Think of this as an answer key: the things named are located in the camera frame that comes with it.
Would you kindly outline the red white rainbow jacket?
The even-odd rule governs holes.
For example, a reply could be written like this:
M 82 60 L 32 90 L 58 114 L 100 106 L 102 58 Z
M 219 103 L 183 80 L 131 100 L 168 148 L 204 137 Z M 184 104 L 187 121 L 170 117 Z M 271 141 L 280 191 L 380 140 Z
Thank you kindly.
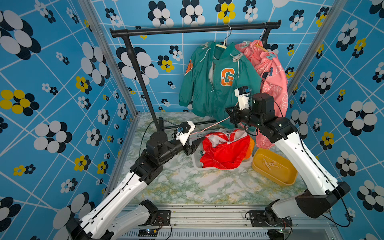
M 248 160 L 253 153 L 255 141 L 244 130 L 232 133 L 214 132 L 205 136 L 203 156 L 200 162 L 204 168 L 232 170 Z

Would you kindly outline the green letter jacket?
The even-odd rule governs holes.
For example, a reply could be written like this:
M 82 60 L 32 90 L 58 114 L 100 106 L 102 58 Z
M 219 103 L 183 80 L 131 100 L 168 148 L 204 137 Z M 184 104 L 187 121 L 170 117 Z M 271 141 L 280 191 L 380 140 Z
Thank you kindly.
M 192 105 L 195 115 L 212 117 L 219 122 L 229 116 L 226 108 L 238 103 L 235 89 L 247 86 L 251 93 L 259 93 L 262 79 L 245 56 L 233 62 L 233 56 L 241 53 L 235 44 L 226 49 L 216 44 L 207 42 L 193 52 L 181 85 L 179 104 Z M 221 124 L 234 127 L 230 120 Z

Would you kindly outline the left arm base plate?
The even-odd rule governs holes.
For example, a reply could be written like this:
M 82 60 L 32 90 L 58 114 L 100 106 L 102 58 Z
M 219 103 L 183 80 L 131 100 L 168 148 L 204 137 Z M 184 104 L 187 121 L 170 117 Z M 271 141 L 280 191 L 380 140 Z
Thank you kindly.
M 171 220 L 171 210 L 157 210 L 155 213 L 150 214 L 149 219 L 141 226 L 155 226 L 155 227 L 168 227 Z

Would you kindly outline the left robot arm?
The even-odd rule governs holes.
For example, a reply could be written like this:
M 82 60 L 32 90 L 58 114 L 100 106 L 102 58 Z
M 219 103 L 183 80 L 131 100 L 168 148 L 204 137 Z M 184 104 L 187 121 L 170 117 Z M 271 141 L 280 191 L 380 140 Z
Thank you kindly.
M 199 138 L 190 142 L 189 134 L 181 134 L 169 141 L 166 133 L 153 133 L 146 143 L 146 149 L 121 183 L 90 213 L 66 223 L 69 239 L 117 240 L 137 226 L 153 224 L 158 208 L 149 200 L 142 201 L 125 215 L 120 213 L 163 171 L 164 164 L 179 153 L 187 156 L 193 154 L 203 140 Z

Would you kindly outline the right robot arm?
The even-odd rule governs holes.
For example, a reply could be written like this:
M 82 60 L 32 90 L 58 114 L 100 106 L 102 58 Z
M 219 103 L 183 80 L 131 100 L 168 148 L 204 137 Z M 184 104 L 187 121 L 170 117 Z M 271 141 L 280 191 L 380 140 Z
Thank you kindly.
M 304 180 L 307 189 L 301 195 L 276 200 L 265 208 L 265 221 L 275 226 L 286 217 L 299 214 L 316 219 L 350 192 L 346 182 L 339 182 L 305 146 L 299 130 L 285 117 L 275 115 L 274 98 L 265 93 L 235 93 L 233 107 L 226 108 L 232 124 L 255 127 L 280 149 Z

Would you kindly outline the wooden hanger of green jacket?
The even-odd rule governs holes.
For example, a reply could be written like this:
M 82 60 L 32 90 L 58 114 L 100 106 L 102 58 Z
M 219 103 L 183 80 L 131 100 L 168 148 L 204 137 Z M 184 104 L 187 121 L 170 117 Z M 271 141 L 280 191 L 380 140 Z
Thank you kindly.
M 229 24 L 225 24 L 225 26 L 229 27 L 229 33 L 227 33 L 227 36 L 225 37 L 224 41 L 221 43 L 216 44 L 216 47 L 226 49 L 227 48 L 227 40 L 232 34 L 232 27 Z

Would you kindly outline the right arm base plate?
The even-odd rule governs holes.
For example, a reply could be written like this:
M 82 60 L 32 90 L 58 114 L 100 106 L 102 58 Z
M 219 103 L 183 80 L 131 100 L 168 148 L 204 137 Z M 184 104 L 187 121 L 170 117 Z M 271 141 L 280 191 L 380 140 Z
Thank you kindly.
M 248 211 L 245 214 L 245 218 L 251 222 L 253 227 L 290 228 L 293 226 L 291 218 L 286 217 L 284 219 L 279 219 L 266 211 Z

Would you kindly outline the beige clothespin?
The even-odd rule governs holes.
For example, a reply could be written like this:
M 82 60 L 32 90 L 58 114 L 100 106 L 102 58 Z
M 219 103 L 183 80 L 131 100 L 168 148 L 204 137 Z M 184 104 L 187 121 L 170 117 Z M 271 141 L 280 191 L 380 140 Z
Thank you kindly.
M 280 168 L 280 166 L 278 165 L 278 163 L 276 162 L 268 162 L 266 159 L 263 159 L 263 164 L 269 169 L 271 170 L 272 167 L 274 168 Z

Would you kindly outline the white clothespin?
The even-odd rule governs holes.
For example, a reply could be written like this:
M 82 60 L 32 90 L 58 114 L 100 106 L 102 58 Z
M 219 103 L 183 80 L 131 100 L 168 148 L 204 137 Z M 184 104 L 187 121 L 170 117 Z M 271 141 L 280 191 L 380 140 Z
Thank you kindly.
M 238 62 L 242 57 L 244 56 L 243 53 L 237 54 L 236 56 L 233 56 L 233 62 Z

